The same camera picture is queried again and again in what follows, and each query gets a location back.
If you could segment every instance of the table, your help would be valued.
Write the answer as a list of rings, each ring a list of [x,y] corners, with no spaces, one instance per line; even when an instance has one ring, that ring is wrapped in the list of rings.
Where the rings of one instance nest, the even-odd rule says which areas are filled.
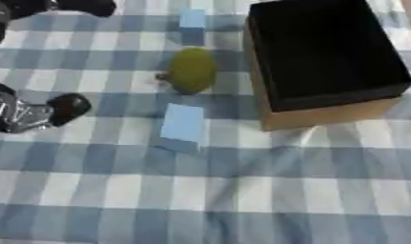
[[[0,134],[0,243],[411,243],[411,89],[382,119],[261,132],[241,50],[253,2],[120,0],[109,19],[13,22],[0,81],[35,102],[82,92],[93,109]],[[411,71],[401,3],[370,2]],[[181,97],[154,75],[183,48],[188,7],[207,11],[220,73]],[[170,102],[206,109],[202,154],[153,147]]]

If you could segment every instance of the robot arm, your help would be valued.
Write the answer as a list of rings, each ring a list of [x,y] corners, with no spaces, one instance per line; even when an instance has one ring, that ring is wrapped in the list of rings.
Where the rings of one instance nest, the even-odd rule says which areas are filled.
[[[47,10],[82,11],[97,17],[109,17],[114,13],[113,0],[0,0],[0,43],[5,38],[7,25]]]
[[[0,132],[20,133],[35,129],[61,127],[91,109],[81,94],[68,93],[46,104],[19,99],[13,89],[0,84]]]

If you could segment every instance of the checkered tablecloth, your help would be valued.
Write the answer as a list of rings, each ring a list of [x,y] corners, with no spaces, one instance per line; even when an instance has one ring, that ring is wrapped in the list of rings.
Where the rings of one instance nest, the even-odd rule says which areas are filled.
[[[0,134],[0,243],[411,244],[411,90],[384,119],[261,132],[241,50],[252,2],[126,0],[109,19],[13,22],[0,81],[32,102],[82,92],[93,110]],[[401,4],[372,3],[411,70]],[[187,7],[207,11],[220,73],[181,97],[154,75],[183,48]],[[153,147],[169,102],[206,109],[202,154]]]

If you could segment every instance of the green ball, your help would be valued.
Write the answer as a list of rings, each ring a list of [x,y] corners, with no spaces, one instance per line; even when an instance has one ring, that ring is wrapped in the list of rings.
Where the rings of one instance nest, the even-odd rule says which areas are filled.
[[[178,52],[171,60],[169,82],[184,94],[195,94],[216,81],[216,61],[204,49],[190,48]]]

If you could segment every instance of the blue cube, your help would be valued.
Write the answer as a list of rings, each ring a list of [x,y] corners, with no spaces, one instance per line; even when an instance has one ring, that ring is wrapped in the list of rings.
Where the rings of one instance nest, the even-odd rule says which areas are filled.
[[[184,46],[204,46],[205,10],[183,10],[180,17],[181,42]]]
[[[181,153],[199,153],[205,130],[204,110],[169,104],[160,130],[159,146]]]

